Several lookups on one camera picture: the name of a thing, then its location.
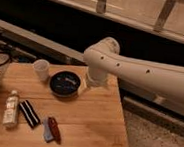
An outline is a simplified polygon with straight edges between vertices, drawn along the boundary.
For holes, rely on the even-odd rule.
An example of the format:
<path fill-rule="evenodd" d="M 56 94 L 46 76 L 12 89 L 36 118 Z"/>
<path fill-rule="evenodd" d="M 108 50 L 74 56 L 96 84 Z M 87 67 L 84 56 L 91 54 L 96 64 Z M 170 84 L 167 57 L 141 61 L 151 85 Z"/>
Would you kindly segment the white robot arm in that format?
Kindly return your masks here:
<path fill-rule="evenodd" d="M 160 98 L 184 106 L 184 67 L 146 62 L 119 54 L 120 46 L 112 37 L 105 37 L 84 51 L 83 60 L 89 86 L 107 83 L 111 73 L 120 79 L 151 91 Z"/>

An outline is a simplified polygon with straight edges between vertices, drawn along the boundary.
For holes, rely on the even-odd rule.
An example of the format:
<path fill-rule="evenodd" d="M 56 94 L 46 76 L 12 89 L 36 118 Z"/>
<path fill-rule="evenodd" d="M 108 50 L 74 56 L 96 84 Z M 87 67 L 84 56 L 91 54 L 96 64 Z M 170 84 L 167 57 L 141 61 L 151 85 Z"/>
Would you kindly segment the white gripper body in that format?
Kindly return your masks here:
<path fill-rule="evenodd" d="M 89 67 L 86 73 L 86 83 L 89 87 L 105 86 L 108 82 L 108 73 L 104 70 L 98 69 L 97 67 Z"/>

